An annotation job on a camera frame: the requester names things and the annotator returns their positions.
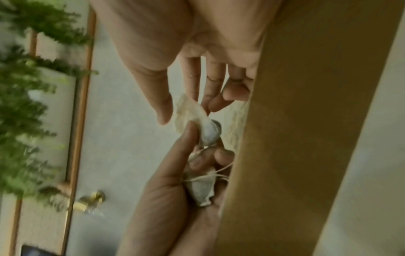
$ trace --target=hand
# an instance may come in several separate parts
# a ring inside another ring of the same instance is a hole
[[[207,113],[248,99],[264,32],[281,1],[91,0],[160,124],[173,113],[167,68],[178,55],[186,93],[196,101],[200,58],[207,58]],[[229,80],[221,93],[227,65]]]
[[[201,208],[187,196],[181,183],[188,157],[198,142],[198,127],[189,122],[149,180],[136,207],[117,256],[212,255],[219,227],[219,209],[226,183],[217,181],[212,204]],[[210,148],[190,168],[203,172],[232,163],[234,155],[223,148]]]

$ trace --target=door handle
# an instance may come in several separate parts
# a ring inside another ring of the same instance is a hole
[[[73,204],[73,209],[84,213],[91,213],[104,201],[104,192],[101,190],[95,191],[90,196],[84,196],[77,200]]]

